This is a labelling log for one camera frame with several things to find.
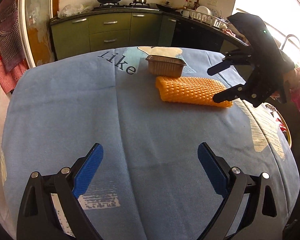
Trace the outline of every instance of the dish rack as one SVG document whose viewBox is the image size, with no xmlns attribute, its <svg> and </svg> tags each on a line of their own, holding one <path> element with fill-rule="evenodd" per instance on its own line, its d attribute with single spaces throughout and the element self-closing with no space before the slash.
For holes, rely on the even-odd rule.
<svg viewBox="0 0 300 240">
<path fill-rule="evenodd" d="M 210 26 L 214 26 L 216 28 L 221 29 L 221 24 L 225 24 L 228 27 L 228 23 L 224 22 L 223 20 L 214 17 L 212 15 L 209 14 L 205 14 L 202 12 L 198 12 L 198 11 L 194 11 L 191 9 L 187 9 L 190 12 L 190 17 L 191 19 L 195 19 L 198 20 L 200 22 L 204 22 L 209 24 Z"/>
</svg>

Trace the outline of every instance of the window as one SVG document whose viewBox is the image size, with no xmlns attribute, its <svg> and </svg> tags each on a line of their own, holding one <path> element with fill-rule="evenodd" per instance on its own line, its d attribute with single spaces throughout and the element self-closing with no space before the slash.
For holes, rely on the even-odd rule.
<svg viewBox="0 0 300 240">
<path fill-rule="evenodd" d="M 300 4 L 297 0 L 236 0 L 233 13 L 236 12 L 260 16 L 271 35 L 281 44 L 288 34 L 294 34 L 300 40 Z M 296 38 L 289 39 L 283 51 L 300 66 Z"/>
</svg>

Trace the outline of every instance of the red checkered apron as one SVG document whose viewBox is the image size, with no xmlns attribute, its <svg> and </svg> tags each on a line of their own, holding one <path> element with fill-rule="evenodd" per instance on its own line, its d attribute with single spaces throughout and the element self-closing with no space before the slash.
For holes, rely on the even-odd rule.
<svg viewBox="0 0 300 240">
<path fill-rule="evenodd" d="M 0 85 L 5 93 L 15 89 L 17 82 L 27 70 L 25 60 L 19 62 L 10 72 L 6 72 L 0 57 Z"/>
</svg>

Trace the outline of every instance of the cabinet drawer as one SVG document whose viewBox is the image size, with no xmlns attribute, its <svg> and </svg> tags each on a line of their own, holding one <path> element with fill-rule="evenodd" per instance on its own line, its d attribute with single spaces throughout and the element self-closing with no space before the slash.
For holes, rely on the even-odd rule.
<svg viewBox="0 0 300 240">
<path fill-rule="evenodd" d="M 129 36 L 129 30 L 90 34 L 90 50 L 98 51 L 128 47 Z"/>
<path fill-rule="evenodd" d="M 106 13 L 89 16 L 89 34 L 129 30 L 131 13 Z"/>
<path fill-rule="evenodd" d="M 90 52 L 88 19 L 79 18 L 51 26 L 57 59 Z"/>
<path fill-rule="evenodd" d="M 132 13 L 130 46 L 157 46 L 162 15 Z"/>
</svg>

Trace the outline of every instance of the brown plastic container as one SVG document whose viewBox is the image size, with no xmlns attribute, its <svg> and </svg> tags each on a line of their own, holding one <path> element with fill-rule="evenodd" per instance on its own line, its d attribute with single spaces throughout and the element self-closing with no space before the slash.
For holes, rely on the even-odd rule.
<svg viewBox="0 0 300 240">
<path fill-rule="evenodd" d="M 149 55 L 146 60 L 149 72 L 157 76 L 181 77 L 183 67 L 186 65 L 182 59 L 174 57 Z"/>
</svg>

